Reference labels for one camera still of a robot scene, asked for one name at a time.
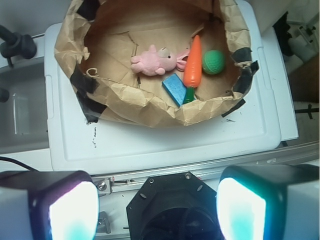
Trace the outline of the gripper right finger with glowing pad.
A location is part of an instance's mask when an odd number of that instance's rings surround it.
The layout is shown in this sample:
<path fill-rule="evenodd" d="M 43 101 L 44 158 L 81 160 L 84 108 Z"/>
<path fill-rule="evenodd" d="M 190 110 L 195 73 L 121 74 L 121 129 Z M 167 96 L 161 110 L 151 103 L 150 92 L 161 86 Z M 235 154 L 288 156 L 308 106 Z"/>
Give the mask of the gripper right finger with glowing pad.
<path fill-rule="evenodd" d="M 227 240 L 318 240 L 320 168 L 228 166 L 218 184 L 216 209 Z"/>

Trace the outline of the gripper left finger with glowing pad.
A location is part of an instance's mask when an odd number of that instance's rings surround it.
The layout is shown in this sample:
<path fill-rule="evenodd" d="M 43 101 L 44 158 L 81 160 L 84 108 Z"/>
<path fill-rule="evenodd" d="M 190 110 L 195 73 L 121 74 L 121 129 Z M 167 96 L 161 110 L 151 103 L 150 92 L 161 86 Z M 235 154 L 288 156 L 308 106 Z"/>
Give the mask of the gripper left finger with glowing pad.
<path fill-rule="evenodd" d="M 0 174 L 2 240 L 92 240 L 98 216 L 98 190 L 85 171 Z"/>

